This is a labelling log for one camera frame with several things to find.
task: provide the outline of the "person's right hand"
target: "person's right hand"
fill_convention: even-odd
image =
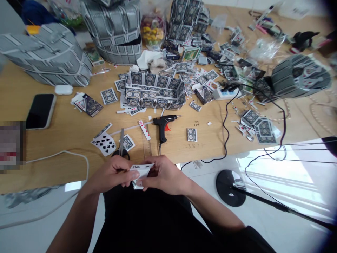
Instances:
[[[138,179],[137,185],[147,188],[157,188],[170,195],[186,195],[192,180],[182,173],[165,155],[149,156],[142,164],[154,163],[149,177]]]

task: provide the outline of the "floor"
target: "floor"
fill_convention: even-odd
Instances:
[[[320,139],[307,143],[319,143]],[[337,162],[322,144],[294,146],[287,145],[288,160]],[[264,150],[231,155],[210,164],[194,161],[183,168],[183,173],[202,186],[209,194],[226,205],[218,196],[215,179],[219,171],[231,169],[239,173],[246,183],[247,191],[271,199],[263,193],[245,174],[245,167]],[[282,159],[284,151],[274,158]],[[321,219],[333,221],[336,214],[337,176],[336,164],[300,161],[274,161],[264,156],[247,168],[247,175],[266,193],[298,212]],[[40,217],[53,210],[65,199],[74,194],[81,182],[67,184],[49,194],[15,208],[6,208],[4,197],[0,196],[0,226]],[[66,218],[74,198],[65,203],[48,217],[25,225],[0,230],[0,252],[45,252]],[[281,212],[257,200],[246,198],[240,207],[230,208],[246,225],[254,227],[276,250],[276,252],[301,253],[315,252],[327,238],[327,229],[293,214]],[[88,252],[92,252],[104,222],[104,199],[100,196],[93,237]],[[198,212],[193,214],[205,224]]]

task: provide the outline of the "black stand pole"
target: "black stand pole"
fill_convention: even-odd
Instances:
[[[239,174],[231,170],[222,170],[217,176],[216,187],[220,198],[230,206],[238,207],[241,206],[245,200],[246,196],[254,198],[265,204],[275,207],[283,212],[292,213],[316,224],[319,224],[331,231],[336,231],[336,226],[334,224],[326,223],[324,221],[312,218],[305,214],[301,214],[295,210],[292,210],[280,203],[267,200],[255,194],[246,191],[246,186]]]

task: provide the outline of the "table surface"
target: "table surface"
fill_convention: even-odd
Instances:
[[[258,38],[269,37],[263,35],[259,30],[254,32],[247,27],[252,23],[253,18],[248,14],[247,9],[209,6],[211,17],[219,14],[227,14],[226,25],[231,27],[240,26],[247,40],[247,48],[252,48]],[[298,31],[320,31],[321,35],[327,35],[332,31],[327,19],[318,17],[305,17],[300,21],[295,21],[276,14],[270,14],[273,20],[284,30],[285,33],[294,35]],[[224,31],[222,35],[217,35],[211,28],[209,32],[220,44],[229,40],[230,31]],[[287,51],[289,45],[282,45],[270,65],[261,65],[260,68],[267,70],[267,74],[272,68],[289,56]],[[326,64],[318,52],[315,57]],[[214,65],[198,66],[209,71],[217,70]],[[80,113],[74,109],[70,100],[76,92],[85,92],[98,102],[102,102],[100,91],[112,87],[114,90],[114,81],[118,80],[118,74],[127,73],[128,66],[118,66],[106,63],[106,68],[111,71],[106,74],[93,76],[90,85],[86,88],[74,87],[73,95],[57,96],[55,111],[51,120],[50,127],[45,130],[31,130],[26,132],[26,160],[34,160],[41,157],[55,154],[62,150],[68,150],[87,156],[90,162],[89,177],[103,164],[108,157],[103,154],[94,145],[90,144],[93,137],[100,132],[109,122],[113,125],[108,133],[114,133],[121,128],[129,128],[138,125],[139,120],[148,122],[148,116],[152,118],[159,117],[161,110],[154,113],[154,109],[147,109],[145,113],[138,113],[135,116],[127,114],[116,114],[121,110],[119,102],[105,105],[103,110],[95,117],[90,117],[85,113]],[[4,121],[25,121],[30,105],[36,94],[54,93],[52,86],[43,85],[33,80],[24,71],[16,65],[9,62],[0,75],[0,105],[1,120]],[[327,93],[325,91],[313,95],[322,103],[328,103]],[[222,122],[226,116],[226,101],[213,101],[202,105],[200,101],[197,104],[203,108],[197,112],[190,108],[188,104],[192,100],[197,100],[196,96],[187,100],[185,106],[179,111],[164,111],[164,115],[177,114],[182,115],[176,121],[169,124],[171,131],[165,132],[167,142],[162,145],[161,152],[168,156],[174,163],[208,159],[224,155],[224,140],[227,138],[227,132],[222,127]],[[304,140],[315,139],[319,137],[331,136],[314,119],[310,106],[313,103],[309,98],[288,99],[291,118],[286,121],[287,131],[284,138],[284,144],[294,143]],[[282,108],[285,108],[283,100],[277,102]],[[241,100],[235,99],[234,105],[243,109]],[[282,119],[279,109],[273,104],[266,106],[257,105],[262,114],[272,119]],[[265,146],[248,141],[241,133],[235,129],[239,117],[233,110],[233,105],[228,106],[228,116],[226,127],[230,132],[230,138],[226,145],[228,154],[259,149]],[[336,115],[327,114],[321,107],[315,107],[320,115],[320,120],[333,133],[337,133]],[[283,131],[283,122],[275,121],[274,125]],[[196,128],[198,142],[188,142],[186,140],[186,128]],[[131,160],[139,163],[148,154],[159,154],[159,129],[153,124],[148,125],[151,140],[147,142],[139,127],[127,130],[135,142],[135,147],[130,151]],[[119,134],[112,135],[115,142],[118,143]],[[45,187],[68,182],[84,180],[86,178],[86,162],[82,157],[70,154],[60,154],[58,156],[24,165],[20,170],[7,170],[0,177],[0,193],[17,192],[26,189]]]

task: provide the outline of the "person's left hand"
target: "person's left hand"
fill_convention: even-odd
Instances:
[[[114,155],[107,160],[100,169],[87,181],[83,186],[83,190],[87,193],[103,193],[111,188],[122,184],[129,186],[132,180],[139,177],[137,170],[129,171],[133,163],[127,159]],[[124,173],[117,173],[117,170],[125,170]]]

